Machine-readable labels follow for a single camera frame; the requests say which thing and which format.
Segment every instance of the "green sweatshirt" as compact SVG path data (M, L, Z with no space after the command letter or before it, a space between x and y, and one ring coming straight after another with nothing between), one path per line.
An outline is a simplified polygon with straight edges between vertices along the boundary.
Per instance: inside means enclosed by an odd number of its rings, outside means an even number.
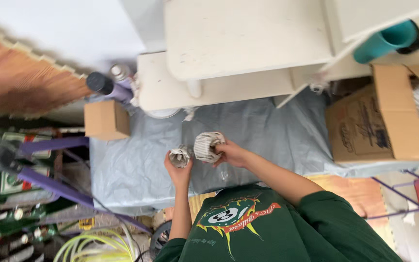
M343 198L307 195L297 208L270 188L225 189L205 199L189 238L170 240L155 262L401 262Z

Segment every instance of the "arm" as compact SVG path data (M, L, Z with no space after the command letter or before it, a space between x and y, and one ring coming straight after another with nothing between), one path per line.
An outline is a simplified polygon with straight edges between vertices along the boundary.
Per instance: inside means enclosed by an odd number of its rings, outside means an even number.
M176 188L174 217L172 219L169 240L174 238L187 239L187 237L189 237L190 229L192 228L192 217L190 215L189 206L189 182L193 160L191 159L185 168L176 168L169 160L169 153L170 151L166 154L164 166L168 170L172 183Z
M232 141L216 146L224 154L213 166L228 162L259 177L288 202L319 234L350 261L401 259L343 198L316 183L249 152Z
M223 152L223 155L213 167L228 162L233 166L246 168L292 205L297 206L306 195L324 190L315 182L283 169L230 140L226 143L216 146L217 153Z

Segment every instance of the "sweatshirt sleeve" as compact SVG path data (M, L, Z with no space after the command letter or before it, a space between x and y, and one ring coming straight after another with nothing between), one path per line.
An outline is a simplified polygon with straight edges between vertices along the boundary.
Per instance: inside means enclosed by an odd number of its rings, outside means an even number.
M350 203L332 192L305 196L297 211L350 261L402 262Z
M164 245L154 262L177 262L185 245L185 238L174 238Z

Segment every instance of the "crumpled newspaper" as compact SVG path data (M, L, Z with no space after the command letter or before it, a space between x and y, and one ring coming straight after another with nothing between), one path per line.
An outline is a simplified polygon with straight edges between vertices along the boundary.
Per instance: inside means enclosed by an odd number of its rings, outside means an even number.
M226 140L224 139L223 134L218 132L205 132L199 134L195 138L195 145L193 146L193 151L195 152L195 157L201 161L208 163L215 163L221 157L222 153L215 153L215 146L218 144L225 144Z
M169 154L171 164L176 168L185 168L192 158L193 150L189 145L180 145L179 148L172 149Z

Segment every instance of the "white wall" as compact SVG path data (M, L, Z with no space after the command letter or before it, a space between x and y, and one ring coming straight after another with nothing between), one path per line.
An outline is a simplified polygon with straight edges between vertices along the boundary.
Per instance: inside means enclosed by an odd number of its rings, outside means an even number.
M149 53L166 50L164 0L121 0Z
M0 29L86 72L145 52L120 0L0 0Z

